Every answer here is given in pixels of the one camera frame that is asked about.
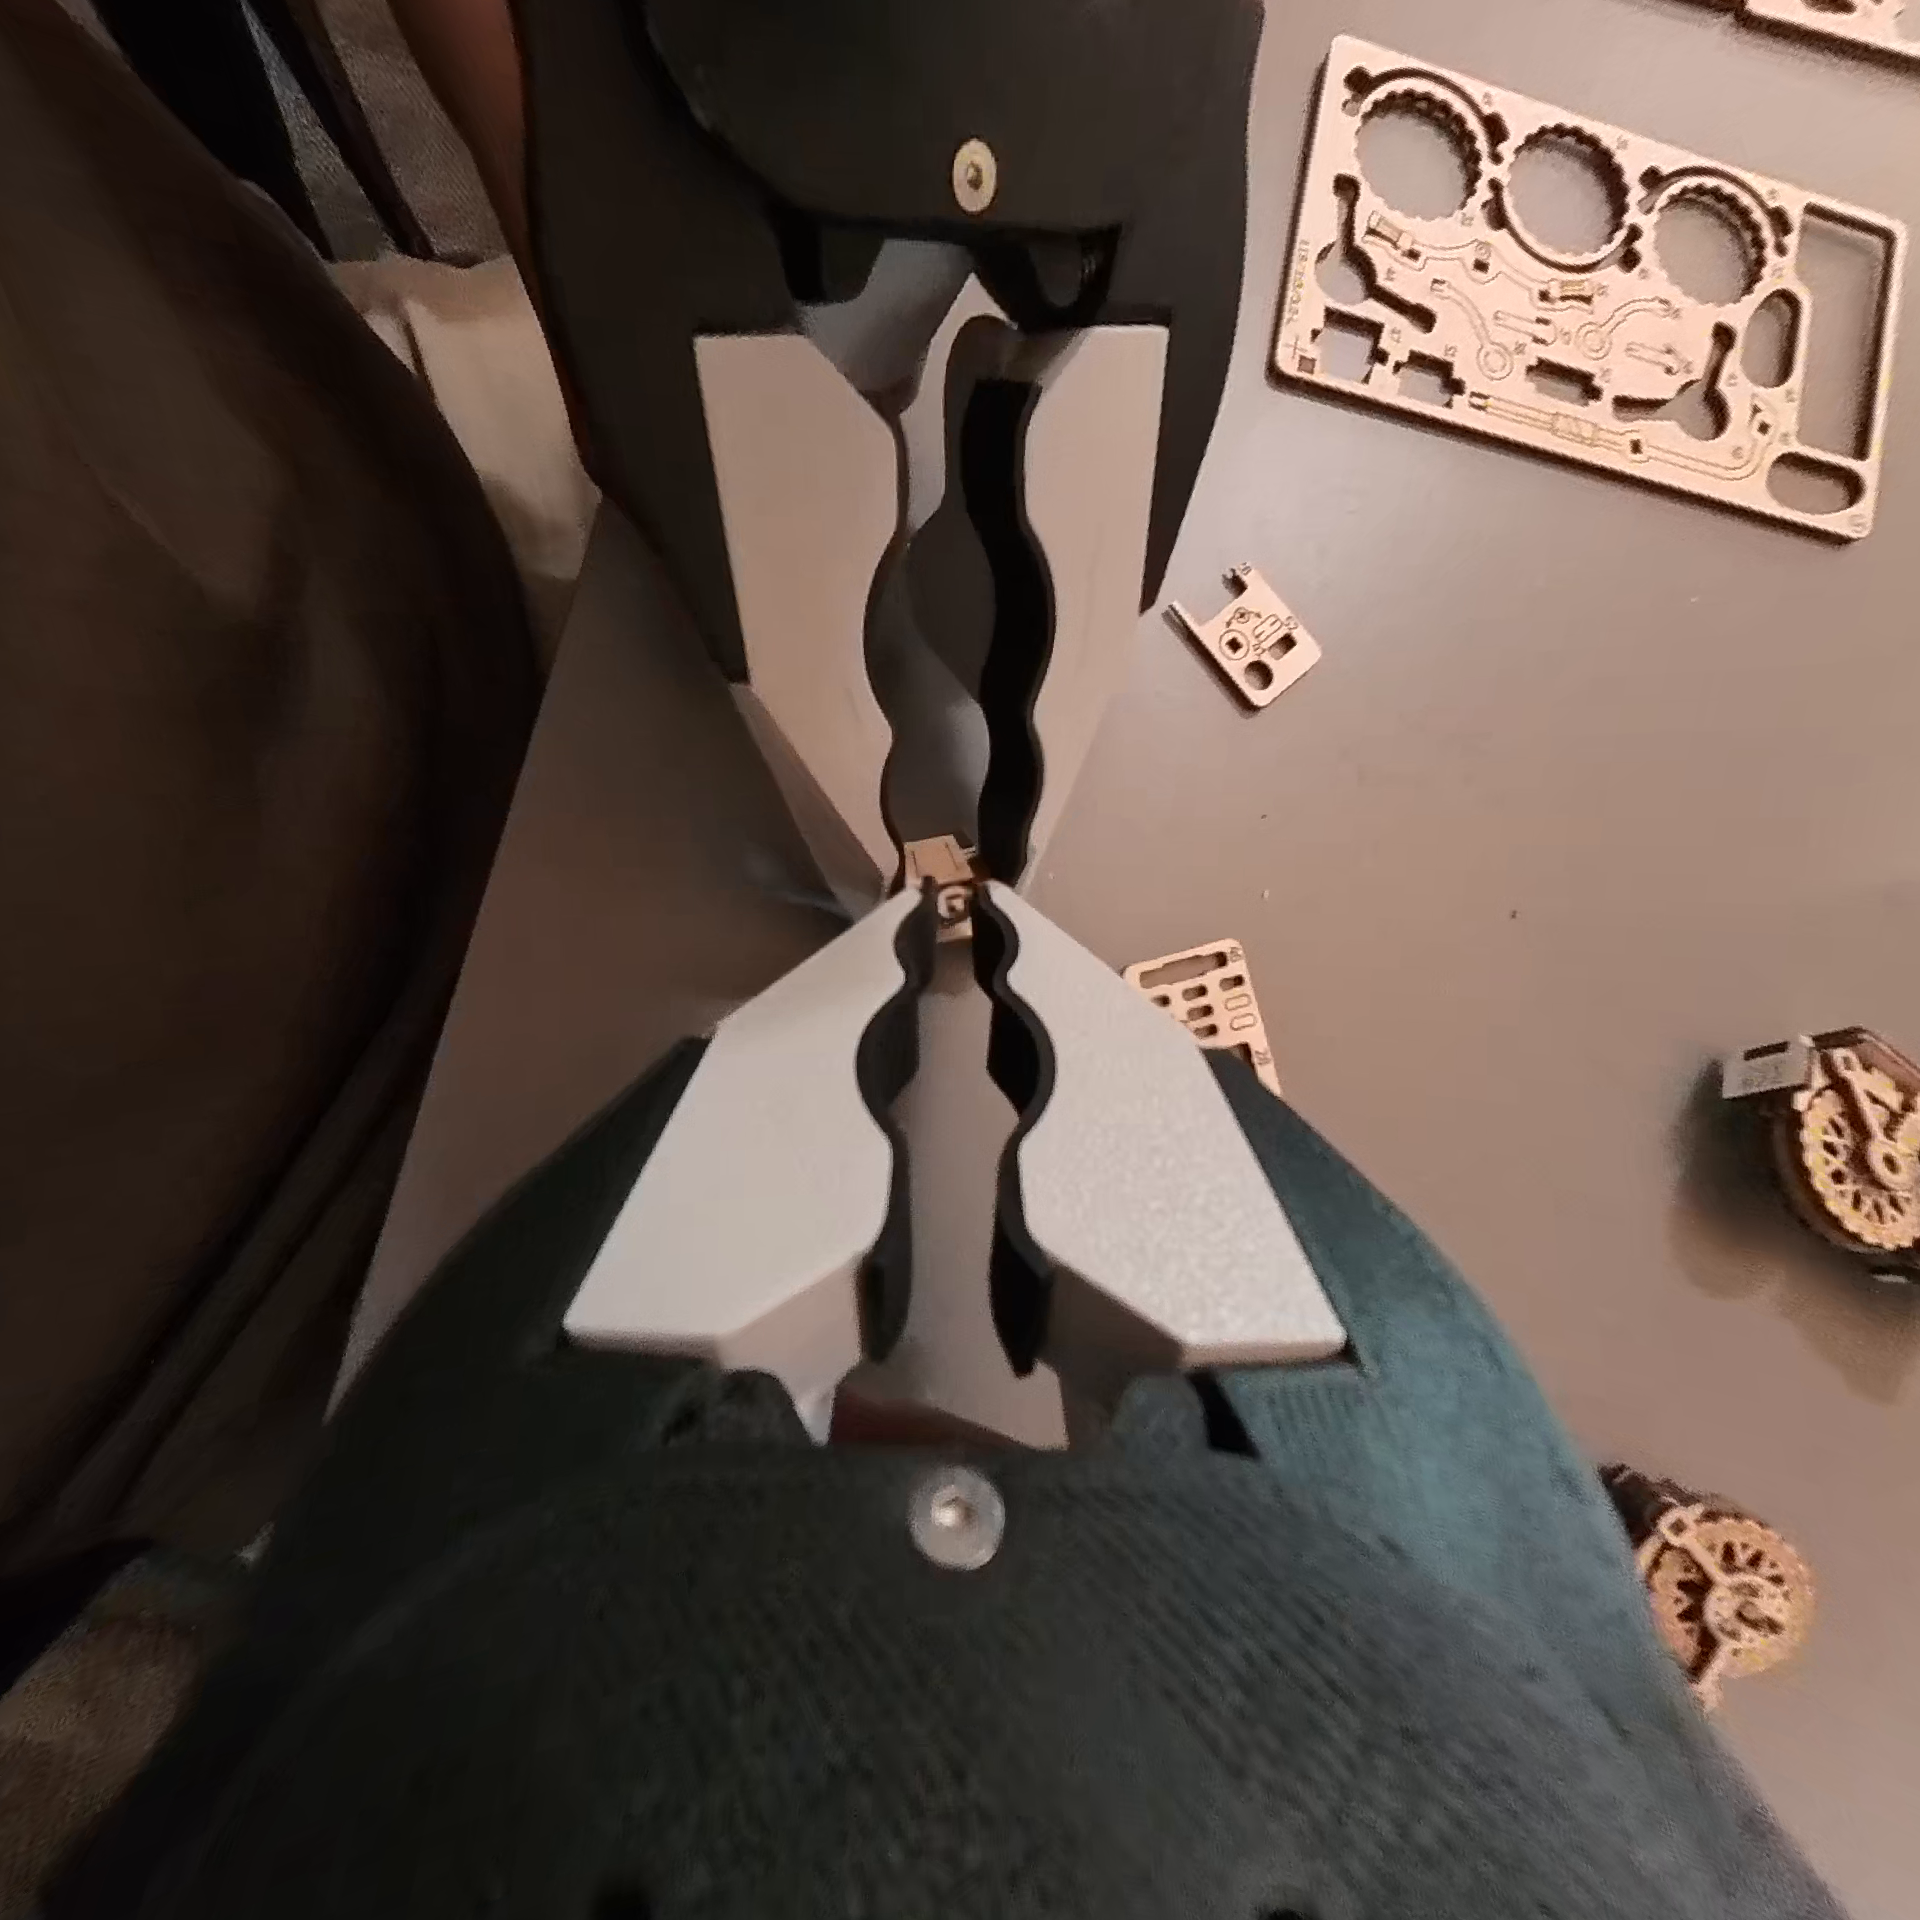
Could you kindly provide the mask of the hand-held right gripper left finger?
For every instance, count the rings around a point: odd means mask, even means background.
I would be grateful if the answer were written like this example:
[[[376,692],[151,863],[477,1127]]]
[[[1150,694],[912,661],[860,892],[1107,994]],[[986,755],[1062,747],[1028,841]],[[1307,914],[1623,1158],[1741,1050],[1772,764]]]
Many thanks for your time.
[[[906,1331],[915,1242],[896,1105],[922,1067],[933,895],[890,895],[700,1050],[564,1332],[780,1380],[823,1442]]]

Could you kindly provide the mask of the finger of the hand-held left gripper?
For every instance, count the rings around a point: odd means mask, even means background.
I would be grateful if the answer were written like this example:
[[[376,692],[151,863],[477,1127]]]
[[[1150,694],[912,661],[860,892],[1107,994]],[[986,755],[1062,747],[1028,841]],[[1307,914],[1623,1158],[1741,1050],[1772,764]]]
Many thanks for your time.
[[[983,330],[956,451],[987,594],[975,845],[990,877],[1027,889],[1135,641],[1168,334]]]
[[[866,285],[800,327],[695,343],[741,665],[726,689],[827,892],[872,906],[901,831],[970,817],[970,697],[902,574],[912,482],[939,462],[906,435],[970,270],[887,241]]]

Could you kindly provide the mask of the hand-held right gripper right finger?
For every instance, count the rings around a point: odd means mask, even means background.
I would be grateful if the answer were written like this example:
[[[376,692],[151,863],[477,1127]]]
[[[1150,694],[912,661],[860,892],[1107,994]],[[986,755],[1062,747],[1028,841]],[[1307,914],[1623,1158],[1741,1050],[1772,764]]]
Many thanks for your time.
[[[1199,1050],[1014,889],[973,895],[999,1154],[991,1322],[1087,1445],[1143,1378],[1332,1361],[1347,1331]]]

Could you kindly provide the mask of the small wooden block assembly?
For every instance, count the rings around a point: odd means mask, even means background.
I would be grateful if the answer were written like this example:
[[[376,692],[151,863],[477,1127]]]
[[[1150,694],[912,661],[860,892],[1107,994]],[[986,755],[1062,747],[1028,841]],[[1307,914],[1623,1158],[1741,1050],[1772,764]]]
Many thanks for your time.
[[[973,898],[987,879],[975,845],[951,831],[912,838],[902,845],[901,879],[906,892],[933,903],[939,945],[972,940]]]

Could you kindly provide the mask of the grey desk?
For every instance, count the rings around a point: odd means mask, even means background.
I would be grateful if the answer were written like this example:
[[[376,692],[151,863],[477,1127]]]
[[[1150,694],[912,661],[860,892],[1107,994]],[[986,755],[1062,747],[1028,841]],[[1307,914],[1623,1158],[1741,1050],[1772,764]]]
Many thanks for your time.
[[[1916,1050],[1916,353],[1827,543],[1267,380],[1331,42],[1916,228],[1916,83],[1688,4],[1276,4],[1229,395],[1165,590],[1252,562],[1324,661],[1245,714],[1157,609],[1036,903],[1107,965],[1244,942],[1291,1105],[1598,1458],[1810,1562],[1714,1723],[1854,1915],[1916,1915],[1916,1289],[1796,1230],[1727,1050]]]

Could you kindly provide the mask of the wooden offcut with slots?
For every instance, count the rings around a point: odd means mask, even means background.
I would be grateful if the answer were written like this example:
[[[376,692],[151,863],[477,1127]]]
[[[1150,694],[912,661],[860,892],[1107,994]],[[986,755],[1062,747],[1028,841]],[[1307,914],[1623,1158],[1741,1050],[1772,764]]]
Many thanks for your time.
[[[1134,962],[1119,977],[1162,1007],[1197,1047],[1239,1059],[1280,1095],[1258,988],[1237,940],[1211,940]]]

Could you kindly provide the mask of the wooden offcut with round holes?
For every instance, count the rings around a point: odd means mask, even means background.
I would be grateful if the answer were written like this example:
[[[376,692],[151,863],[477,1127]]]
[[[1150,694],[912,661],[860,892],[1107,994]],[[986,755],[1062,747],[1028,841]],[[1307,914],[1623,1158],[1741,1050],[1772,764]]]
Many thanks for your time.
[[[1242,562],[1220,578],[1228,597],[1215,612],[1197,614],[1168,599],[1165,618],[1239,707],[1259,714],[1319,665],[1324,651],[1259,566]]]

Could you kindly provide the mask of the large laser-cut wooden sheet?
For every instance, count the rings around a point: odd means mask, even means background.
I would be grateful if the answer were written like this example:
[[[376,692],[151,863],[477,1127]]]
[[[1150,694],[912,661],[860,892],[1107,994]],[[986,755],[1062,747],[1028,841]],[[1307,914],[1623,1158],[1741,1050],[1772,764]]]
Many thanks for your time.
[[[1854,543],[1907,260],[1896,218],[1340,34],[1268,366]]]

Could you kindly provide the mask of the person's dark brown clothing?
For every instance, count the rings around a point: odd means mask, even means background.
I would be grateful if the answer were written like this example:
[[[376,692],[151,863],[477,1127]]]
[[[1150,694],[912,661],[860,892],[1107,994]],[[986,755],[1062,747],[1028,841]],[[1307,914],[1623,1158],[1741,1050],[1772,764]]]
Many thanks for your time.
[[[314,1446],[536,715],[426,383],[59,4],[4,4],[4,1579]]]

